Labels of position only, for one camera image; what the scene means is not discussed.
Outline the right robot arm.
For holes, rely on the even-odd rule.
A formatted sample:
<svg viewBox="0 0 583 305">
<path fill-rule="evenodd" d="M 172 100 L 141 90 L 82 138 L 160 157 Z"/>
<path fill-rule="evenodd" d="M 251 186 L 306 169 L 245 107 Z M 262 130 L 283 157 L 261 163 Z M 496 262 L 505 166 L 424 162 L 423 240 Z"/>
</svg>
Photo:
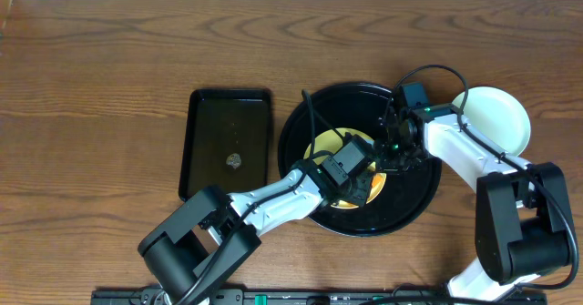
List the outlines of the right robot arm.
<svg viewBox="0 0 583 305">
<path fill-rule="evenodd" d="M 447 283 L 454 299 L 501 301 L 516 290 L 549 290 L 536 282 L 557 269 L 577 276 L 579 249 L 562 170 L 509 155 L 452 104 L 390 103 L 381 124 L 384 156 L 404 171 L 434 158 L 476 193 L 476 259 Z"/>
</svg>

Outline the light blue plate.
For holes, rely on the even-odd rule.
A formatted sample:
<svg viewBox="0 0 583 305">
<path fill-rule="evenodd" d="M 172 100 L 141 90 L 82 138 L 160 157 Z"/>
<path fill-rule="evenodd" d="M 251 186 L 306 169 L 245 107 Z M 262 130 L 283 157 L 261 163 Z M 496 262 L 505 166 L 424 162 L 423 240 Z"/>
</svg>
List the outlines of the light blue plate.
<svg viewBox="0 0 583 305">
<path fill-rule="evenodd" d="M 481 133 L 513 156 L 526 148 L 531 123 L 523 105 L 506 91 L 492 86 L 469 89 L 464 107 L 472 133 Z"/>
</svg>

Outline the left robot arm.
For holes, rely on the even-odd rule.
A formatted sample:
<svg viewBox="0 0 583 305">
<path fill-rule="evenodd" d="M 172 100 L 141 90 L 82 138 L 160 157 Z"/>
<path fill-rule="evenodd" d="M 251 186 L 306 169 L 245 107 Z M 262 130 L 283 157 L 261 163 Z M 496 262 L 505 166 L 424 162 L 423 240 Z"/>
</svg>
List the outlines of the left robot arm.
<svg viewBox="0 0 583 305">
<path fill-rule="evenodd" d="M 374 173 L 362 168 L 338 187 L 322 165 L 298 161 L 282 180 L 227 194 L 206 187 L 138 244 L 138 253 L 173 304 L 200 304 L 261 245 L 260 237 L 348 195 L 366 198 Z"/>
</svg>

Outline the yellow plate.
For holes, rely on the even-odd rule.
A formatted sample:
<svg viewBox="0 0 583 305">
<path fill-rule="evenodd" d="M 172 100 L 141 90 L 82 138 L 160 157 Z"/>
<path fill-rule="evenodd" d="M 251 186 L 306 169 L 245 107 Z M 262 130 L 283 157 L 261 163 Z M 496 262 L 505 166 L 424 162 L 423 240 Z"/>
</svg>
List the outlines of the yellow plate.
<svg viewBox="0 0 583 305">
<path fill-rule="evenodd" d="M 326 173 L 322 171 L 321 163 L 327 158 L 333 156 L 338 150 L 340 150 L 344 145 L 346 145 L 352 136 L 358 135 L 362 137 L 366 142 L 373 146 L 373 139 L 363 132 L 352 129 L 340 127 L 336 130 L 331 129 L 321 133 L 317 136 L 313 142 L 308 146 L 308 149 L 312 151 L 312 154 L 306 153 L 304 158 L 306 160 L 311 160 L 313 162 L 313 167 L 315 172 L 310 175 L 312 181 L 319 188 L 319 193 L 322 196 L 323 205 L 330 205 L 333 208 L 336 207 L 336 201 L 340 196 L 340 186 L 336 186 L 333 181 L 328 177 Z M 368 205 L 371 203 L 381 192 L 386 181 L 386 175 L 384 173 L 379 173 L 375 171 L 374 164 L 374 149 L 373 149 L 373 161 L 360 174 L 364 173 L 366 170 L 370 170 L 378 174 L 378 180 L 375 181 L 375 187 L 371 197 L 369 198 Z M 356 209 L 356 208 L 338 208 L 338 209 Z"/>
</svg>

